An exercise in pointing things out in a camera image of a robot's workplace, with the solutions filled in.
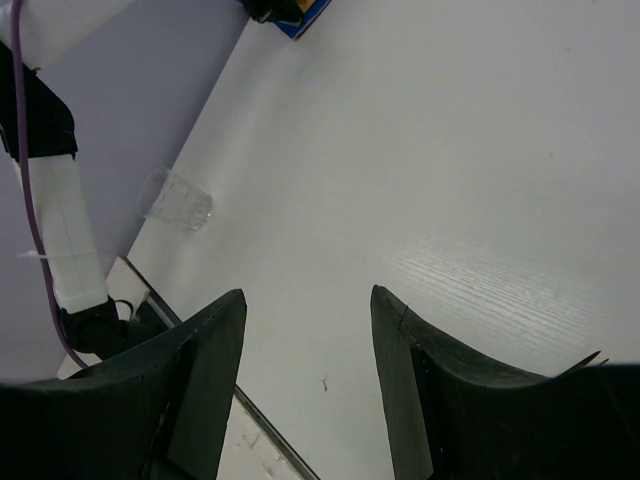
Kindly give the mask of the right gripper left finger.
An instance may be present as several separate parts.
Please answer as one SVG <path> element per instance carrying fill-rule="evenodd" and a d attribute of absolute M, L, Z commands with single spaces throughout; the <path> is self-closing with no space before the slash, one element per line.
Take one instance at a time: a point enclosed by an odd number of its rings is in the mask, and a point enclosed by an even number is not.
<path fill-rule="evenodd" d="M 67 379 L 2 385 L 2 478 L 216 478 L 246 317 L 234 289 Z"/>

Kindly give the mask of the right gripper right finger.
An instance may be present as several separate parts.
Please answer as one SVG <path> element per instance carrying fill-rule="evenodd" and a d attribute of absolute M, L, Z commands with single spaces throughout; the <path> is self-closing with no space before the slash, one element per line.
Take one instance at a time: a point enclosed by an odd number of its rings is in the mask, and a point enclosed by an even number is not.
<path fill-rule="evenodd" d="M 398 479 L 635 479 L 639 368 L 590 355 L 554 377 L 493 359 L 391 291 L 370 300 Z"/>

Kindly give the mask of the blue cartoon placemat cloth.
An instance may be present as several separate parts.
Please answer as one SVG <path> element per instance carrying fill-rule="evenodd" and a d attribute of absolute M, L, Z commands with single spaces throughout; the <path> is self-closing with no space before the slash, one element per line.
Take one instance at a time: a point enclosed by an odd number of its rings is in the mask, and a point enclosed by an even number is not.
<path fill-rule="evenodd" d="M 239 0 L 238 3 L 253 21 L 274 24 L 288 38 L 297 40 L 331 0 Z"/>

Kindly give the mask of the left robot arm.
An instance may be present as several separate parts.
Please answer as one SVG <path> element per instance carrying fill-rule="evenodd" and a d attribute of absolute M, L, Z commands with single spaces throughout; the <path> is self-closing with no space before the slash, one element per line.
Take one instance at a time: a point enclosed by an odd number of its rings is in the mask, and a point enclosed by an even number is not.
<path fill-rule="evenodd" d="M 1 8 L 1 142 L 23 194 L 54 328 L 79 367 L 141 342 L 109 296 L 76 159 L 75 121 L 38 72 L 126 1 L 12 1 Z"/>

